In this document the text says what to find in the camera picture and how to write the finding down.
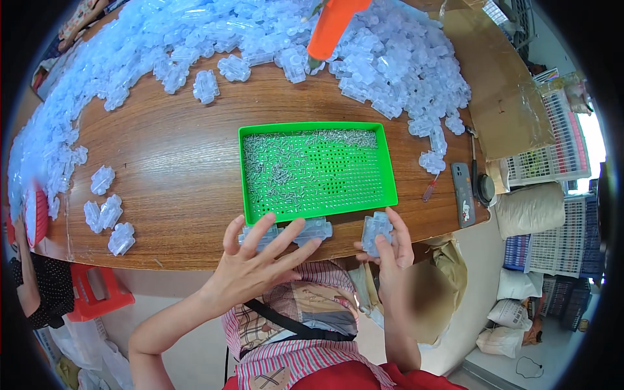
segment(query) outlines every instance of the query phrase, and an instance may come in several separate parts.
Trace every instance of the floor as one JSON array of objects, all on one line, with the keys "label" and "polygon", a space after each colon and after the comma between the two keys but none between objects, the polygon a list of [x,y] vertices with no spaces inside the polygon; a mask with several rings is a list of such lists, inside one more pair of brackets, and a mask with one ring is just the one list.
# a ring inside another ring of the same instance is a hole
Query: floor
[{"label": "floor", "polygon": [[[504,245],[496,215],[455,233],[468,267],[468,287],[451,319],[447,334],[436,349],[422,351],[422,368],[442,375],[460,363],[474,348],[477,335],[496,302]],[[133,292],[136,303],[102,317],[109,338],[127,353],[128,339],[141,321],[197,291],[211,271],[116,270]],[[385,363],[383,330],[364,315],[356,338],[360,352],[375,364]],[[219,319],[213,319],[178,341],[163,354],[167,372],[180,389],[221,389],[225,370],[225,335]],[[228,364],[233,375],[234,360]]]}]

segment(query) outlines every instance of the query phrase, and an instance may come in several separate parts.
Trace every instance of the black strap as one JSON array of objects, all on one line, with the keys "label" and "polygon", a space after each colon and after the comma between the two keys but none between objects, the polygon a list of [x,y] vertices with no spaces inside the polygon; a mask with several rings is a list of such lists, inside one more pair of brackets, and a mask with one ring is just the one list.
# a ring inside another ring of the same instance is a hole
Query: black strap
[{"label": "black strap", "polygon": [[[314,329],[305,326],[304,324],[293,320],[292,318],[283,316],[279,314],[277,311],[271,309],[269,306],[264,303],[258,301],[257,299],[252,299],[250,301],[245,302],[244,304],[249,309],[255,311],[260,314],[262,317],[268,319],[274,324],[281,326],[284,329],[287,329],[295,335],[282,339],[280,341],[287,340],[330,340],[330,341],[353,341],[355,336],[345,336],[342,333],[327,331],[323,329]],[[251,351],[250,349],[244,350],[240,352],[240,359],[246,355],[247,352]]]}]

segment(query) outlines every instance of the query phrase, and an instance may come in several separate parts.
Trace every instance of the polka dot clothing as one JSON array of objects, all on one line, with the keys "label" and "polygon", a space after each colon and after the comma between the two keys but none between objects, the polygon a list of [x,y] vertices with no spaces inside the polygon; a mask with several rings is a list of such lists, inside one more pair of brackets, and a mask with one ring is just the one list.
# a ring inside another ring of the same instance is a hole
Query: polka dot clothing
[{"label": "polka dot clothing", "polygon": [[[61,316],[74,311],[74,289],[69,263],[31,252],[32,265],[37,277],[41,304],[28,317],[35,329],[45,326],[60,328],[64,325]],[[24,284],[22,263],[11,259],[11,270],[17,286]]]}]

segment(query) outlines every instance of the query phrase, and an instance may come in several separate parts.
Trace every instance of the person's arm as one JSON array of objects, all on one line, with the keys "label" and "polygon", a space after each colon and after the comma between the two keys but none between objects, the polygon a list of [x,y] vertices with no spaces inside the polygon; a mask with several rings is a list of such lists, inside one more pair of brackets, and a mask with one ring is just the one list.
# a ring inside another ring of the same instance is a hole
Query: person's arm
[{"label": "person's arm", "polygon": [[26,238],[26,227],[22,217],[17,219],[14,227],[15,241],[17,242],[20,260],[22,261],[22,279],[24,280],[24,283],[17,287],[17,297],[24,315],[30,317],[41,305],[41,296],[39,295],[37,276],[32,265],[31,251]]},{"label": "person's arm", "polygon": [[[371,261],[379,265],[379,297],[384,305],[384,338],[386,359],[394,363],[400,372],[408,373],[421,368],[421,353],[418,343],[407,332],[407,304],[405,276],[407,267],[414,264],[414,251],[407,226],[401,217],[386,207],[388,219],[394,226],[392,244],[383,235],[375,238],[379,257],[366,253],[357,254],[360,261]],[[362,249],[360,242],[355,247]]]},{"label": "person's arm", "polygon": [[74,27],[72,32],[69,33],[69,37],[61,41],[61,43],[59,43],[59,50],[65,51],[66,49],[70,48],[74,44],[74,40],[78,36],[78,33],[83,28],[91,24],[91,22],[93,22],[95,17],[98,16],[100,12],[102,12],[104,8],[106,8],[107,5],[109,5],[109,0],[98,0],[98,2],[95,4],[93,9],[89,11],[89,13],[84,16],[82,21]]},{"label": "person's arm", "polygon": [[278,283],[301,279],[293,268],[310,257],[321,240],[310,240],[293,253],[275,260],[303,229],[305,220],[298,218],[256,254],[260,238],[274,222],[275,214],[266,214],[239,246],[237,234],[245,218],[241,215],[232,221],[223,238],[223,257],[206,284],[188,298],[146,319],[132,332],[128,358],[137,390],[173,389],[161,354],[182,336],[232,307],[262,295]]}]

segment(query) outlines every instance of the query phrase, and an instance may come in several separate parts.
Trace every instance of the smartphone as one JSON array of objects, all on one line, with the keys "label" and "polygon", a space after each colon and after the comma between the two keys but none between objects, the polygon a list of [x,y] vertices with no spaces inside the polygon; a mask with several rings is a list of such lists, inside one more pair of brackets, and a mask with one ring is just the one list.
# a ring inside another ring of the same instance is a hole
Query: smartphone
[{"label": "smartphone", "polygon": [[472,197],[472,184],[468,164],[454,162],[451,164],[453,173],[453,185],[455,186],[455,198],[457,199],[457,214],[459,227],[465,228],[474,224],[474,199]]}]

